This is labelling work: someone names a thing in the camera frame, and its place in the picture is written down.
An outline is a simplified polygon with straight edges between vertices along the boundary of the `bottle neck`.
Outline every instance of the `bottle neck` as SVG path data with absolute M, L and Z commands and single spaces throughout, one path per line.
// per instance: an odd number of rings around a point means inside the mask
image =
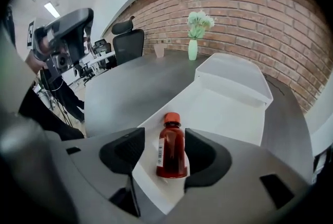
M 179 128 L 181 124 L 179 122 L 166 122 L 164 126 L 166 128 Z

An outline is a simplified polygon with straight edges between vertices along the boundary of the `flower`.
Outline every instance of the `flower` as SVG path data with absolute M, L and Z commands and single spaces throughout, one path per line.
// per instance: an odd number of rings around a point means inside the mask
M 190 28 L 188 36 L 192 39 L 203 38 L 205 30 L 212 28 L 214 19 L 206 15 L 204 11 L 192 11 L 187 18 L 187 24 Z

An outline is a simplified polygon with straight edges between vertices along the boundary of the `brick wall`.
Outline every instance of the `brick wall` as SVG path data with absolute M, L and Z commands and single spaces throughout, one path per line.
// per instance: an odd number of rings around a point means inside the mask
M 330 29 L 315 0 L 137 0 L 115 22 L 135 16 L 144 53 L 157 43 L 187 51 L 187 16 L 201 9 L 215 27 L 198 41 L 199 53 L 253 61 L 294 91 L 303 112 L 310 109 L 333 68 Z M 112 42 L 111 28 L 104 37 Z

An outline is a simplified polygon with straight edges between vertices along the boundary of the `camera lens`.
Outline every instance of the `camera lens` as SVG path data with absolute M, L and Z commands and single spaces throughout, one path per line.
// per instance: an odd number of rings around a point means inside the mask
M 59 59 L 59 64 L 60 64 L 60 65 L 65 65 L 65 63 L 66 63 L 66 59 L 65 59 L 64 57 L 61 57 L 61 58 Z

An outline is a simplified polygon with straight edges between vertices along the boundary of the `brown medicine bottle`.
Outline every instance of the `brown medicine bottle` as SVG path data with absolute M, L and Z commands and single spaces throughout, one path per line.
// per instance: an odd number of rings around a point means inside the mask
M 169 112 L 164 116 L 165 128 L 160 134 L 156 174 L 163 178 L 187 176 L 185 165 L 185 136 L 180 129 L 178 113 Z

